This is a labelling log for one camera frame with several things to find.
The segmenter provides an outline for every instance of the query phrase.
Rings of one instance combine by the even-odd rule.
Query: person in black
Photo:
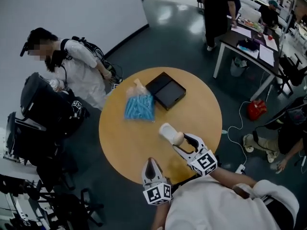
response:
[[[263,23],[273,29],[276,29],[278,26],[278,13],[276,12],[277,8],[278,4],[274,0],[269,1],[268,6],[261,5],[259,8]]]
[[[236,27],[235,0],[201,0],[204,5],[207,50],[216,46],[214,38],[227,31],[227,12],[230,11],[232,23]]]

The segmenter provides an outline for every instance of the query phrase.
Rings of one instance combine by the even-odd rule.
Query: dark hair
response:
[[[42,40],[58,41],[58,37],[42,27],[36,28],[28,37],[28,48],[34,49],[34,45],[41,44]]]

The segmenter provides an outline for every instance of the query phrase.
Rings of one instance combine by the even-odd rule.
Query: person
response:
[[[235,0],[201,0],[204,5],[207,50],[216,47],[214,38],[227,31],[227,12],[229,10],[232,24],[236,27]]]
[[[112,74],[95,56],[83,45],[74,40],[65,44],[65,50],[70,58],[62,61],[63,67],[51,64],[55,51],[60,50],[61,39],[44,28],[36,28],[28,38],[28,54],[38,56],[45,61],[48,71],[55,79],[66,82],[75,96],[87,101],[91,106],[102,110],[106,101],[105,79],[111,79]]]
[[[290,230],[298,210],[285,187],[218,167],[158,205],[151,230]]]
[[[278,13],[276,12],[277,8],[277,2],[270,0],[268,6],[261,5],[258,10],[261,13],[263,23],[272,29],[276,29],[278,27]]]
[[[300,126],[284,124],[279,130],[277,138],[265,139],[259,137],[258,142],[256,142],[252,134],[247,134],[243,137],[243,146],[247,152],[252,152],[254,148],[265,151],[269,163],[274,162],[279,153],[286,154],[277,166],[279,171],[283,171],[289,160],[304,149],[303,138],[305,133],[305,129]]]

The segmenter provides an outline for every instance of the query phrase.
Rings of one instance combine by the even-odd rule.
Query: gray floor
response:
[[[202,16],[198,9],[161,0],[145,0],[143,5],[150,28],[118,49],[109,61],[121,65],[125,77],[157,66],[175,67],[195,74],[215,94],[222,112],[223,129],[228,129],[229,126],[240,127],[239,107],[257,90],[263,71],[249,63],[249,69],[241,77],[231,77],[229,67],[235,55],[226,50],[219,76],[215,80],[213,71],[219,46],[211,53],[205,50],[201,39]],[[257,122],[247,119],[244,106],[241,111],[244,127],[242,130],[231,130],[231,138],[240,142],[244,134],[252,132],[256,126],[263,124],[290,101],[303,94],[303,86],[296,87],[291,98],[283,94],[277,96],[277,91],[273,89],[267,101],[268,112]],[[109,164],[99,142],[100,112],[90,107],[89,110],[91,117],[65,142],[66,150],[73,156],[79,168],[73,175],[77,187],[73,193],[78,195],[81,189],[87,187],[91,191],[92,201],[105,204],[105,209],[98,212],[105,222],[101,229],[149,229],[155,207],[145,203],[141,185],[122,177]],[[276,135],[274,131],[266,129],[260,130],[259,133],[266,137]],[[223,166],[231,171],[235,171],[245,160],[241,148],[231,143],[227,135],[222,135],[216,154],[220,156]],[[302,229],[303,215],[306,212],[304,202],[307,173],[302,175],[300,167],[294,167],[296,160],[297,156],[288,163],[283,173],[275,174],[267,163],[265,153],[254,152],[248,154],[246,173],[256,180],[267,179],[289,188],[300,202],[297,229]]]

